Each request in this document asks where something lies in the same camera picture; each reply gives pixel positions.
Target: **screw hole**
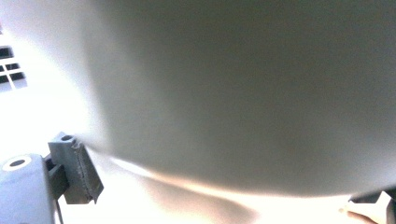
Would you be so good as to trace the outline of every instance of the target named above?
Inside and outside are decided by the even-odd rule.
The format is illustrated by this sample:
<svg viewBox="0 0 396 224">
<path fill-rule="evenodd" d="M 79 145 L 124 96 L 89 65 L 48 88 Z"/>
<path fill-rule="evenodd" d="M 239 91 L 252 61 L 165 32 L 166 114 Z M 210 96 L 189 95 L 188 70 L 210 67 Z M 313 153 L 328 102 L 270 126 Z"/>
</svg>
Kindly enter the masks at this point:
<svg viewBox="0 0 396 224">
<path fill-rule="evenodd" d="M 25 162 L 25 160 L 14 161 L 9 166 L 12 166 L 12 167 L 19 166 L 19 165 L 23 164 L 24 162 Z"/>
<path fill-rule="evenodd" d="M 72 135 L 65 135 L 65 136 L 63 136 L 61 139 L 62 139 L 62 141 L 68 141 L 68 140 L 70 140 L 70 139 L 72 139 L 72 138 L 73 138 Z"/>
</svg>

